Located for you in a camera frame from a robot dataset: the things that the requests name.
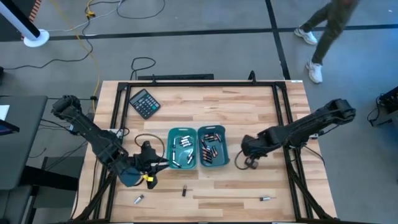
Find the person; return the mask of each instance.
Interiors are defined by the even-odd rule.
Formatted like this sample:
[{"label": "person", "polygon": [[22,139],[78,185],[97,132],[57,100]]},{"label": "person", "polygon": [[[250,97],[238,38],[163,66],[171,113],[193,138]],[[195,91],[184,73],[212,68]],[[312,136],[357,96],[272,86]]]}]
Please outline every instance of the person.
[{"label": "person", "polygon": [[[303,25],[294,30],[294,34],[303,38],[310,45],[317,45],[312,59],[305,67],[311,81],[318,84],[322,82],[322,60],[332,43],[343,32],[359,0],[331,0],[326,6],[319,9]],[[319,42],[311,30],[321,22],[327,20],[325,31]]]}]

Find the white sneaker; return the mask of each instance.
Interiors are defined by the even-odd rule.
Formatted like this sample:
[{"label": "white sneaker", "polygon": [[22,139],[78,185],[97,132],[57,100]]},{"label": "white sneaker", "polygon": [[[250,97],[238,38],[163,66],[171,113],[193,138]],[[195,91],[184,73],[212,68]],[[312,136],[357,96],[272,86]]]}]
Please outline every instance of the white sneaker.
[{"label": "white sneaker", "polygon": [[305,67],[308,69],[308,76],[310,77],[311,81],[313,81],[315,84],[319,84],[323,81],[321,71],[322,65],[309,61]]},{"label": "white sneaker", "polygon": [[302,37],[306,41],[307,44],[310,44],[310,45],[318,44],[318,40],[314,37],[314,35],[312,34],[311,31],[306,33],[306,32],[304,32],[303,29],[297,28],[294,30],[294,34],[297,37]]}]

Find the calculator screen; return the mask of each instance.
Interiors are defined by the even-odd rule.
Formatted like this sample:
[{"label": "calculator screen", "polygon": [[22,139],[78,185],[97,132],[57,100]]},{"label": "calculator screen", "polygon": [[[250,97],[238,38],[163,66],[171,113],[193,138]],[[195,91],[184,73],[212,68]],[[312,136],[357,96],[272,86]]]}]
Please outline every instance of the calculator screen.
[{"label": "calculator screen", "polygon": [[134,104],[135,102],[137,102],[139,99],[141,99],[141,97],[145,96],[147,94],[147,92],[145,90],[141,91],[138,95],[136,95],[133,99],[131,99],[131,104]]}]

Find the wooden tabletop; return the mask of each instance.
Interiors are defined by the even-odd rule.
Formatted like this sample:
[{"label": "wooden tabletop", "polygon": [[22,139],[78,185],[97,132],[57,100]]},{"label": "wooden tabletop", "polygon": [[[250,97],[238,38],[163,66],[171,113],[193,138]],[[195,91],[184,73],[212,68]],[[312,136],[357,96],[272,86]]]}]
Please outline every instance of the wooden tabletop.
[{"label": "wooden tabletop", "polygon": [[[293,119],[310,112],[302,82],[286,82]],[[117,81],[103,82],[96,109],[95,123],[109,128],[114,106]],[[131,96],[142,88],[134,87]],[[112,222],[266,222],[294,220],[292,199],[282,149],[261,158],[256,170],[238,170],[234,158],[241,150],[240,143],[245,134],[255,136],[271,126],[276,126],[274,99],[270,87],[147,87],[146,90],[162,105],[153,117],[143,120],[130,107],[126,126],[130,134],[124,138],[123,146],[130,153],[140,148],[134,138],[140,133],[158,135],[166,144],[171,128],[220,124],[226,128],[230,163],[219,168],[205,168],[198,163],[194,170],[166,169],[157,175],[159,183],[153,190],[143,183],[138,187],[125,187],[117,181]],[[150,140],[158,155],[162,146],[156,139]],[[319,152],[317,141],[308,146]],[[309,191],[325,209],[335,216],[325,168],[320,158],[302,150],[303,168]],[[243,166],[244,157],[238,159]],[[79,199],[75,216],[79,215],[90,201],[95,155],[88,146],[80,177]],[[101,166],[96,168],[94,193],[98,188]],[[182,188],[187,185],[187,195],[182,197]],[[305,216],[302,194],[298,191],[302,216]],[[143,194],[138,205],[134,200]],[[259,197],[272,199],[260,202]],[[104,217],[107,193],[103,197],[101,215]]]}]

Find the plastic bin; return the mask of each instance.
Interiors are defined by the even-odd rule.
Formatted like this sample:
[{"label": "plastic bin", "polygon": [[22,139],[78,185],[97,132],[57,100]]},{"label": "plastic bin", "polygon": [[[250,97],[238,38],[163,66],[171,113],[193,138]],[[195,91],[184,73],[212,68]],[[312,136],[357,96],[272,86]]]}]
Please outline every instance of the plastic bin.
[{"label": "plastic bin", "polygon": [[[216,157],[212,158],[212,163],[210,164],[209,162],[205,161],[203,159],[203,144],[201,142],[202,139],[204,139],[206,134],[218,134],[221,138],[221,142],[215,140],[212,142],[205,141],[205,144],[207,146],[215,146],[218,152],[218,155]],[[225,138],[225,128],[222,127],[221,125],[213,125],[213,126],[204,126],[201,127],[198,130],[198,150],[199,150],[199,155],[200,156],[200,163],[205,166],[205,167],[218,167],[218,166],[225,166],[226,164],[229,163],[229,157],[228,157],[228,150],[226,147],[226,138]]]},{"label": "plastic bin", "polygon": [[[180,140],[184,136],[189,136],[189,141],[192,143],[191,146],[183,147],[180,145]],[[193,128],[173,128],[169,131],[167,138],[167,159],[169,160],[171,169],[192,169],[197,164],[197,132]],[[179,168],[173,163],[173,149],[175,150],[175,161],[181,165]],[[193,151],[193,159],[188,164],[188,155]]]}]

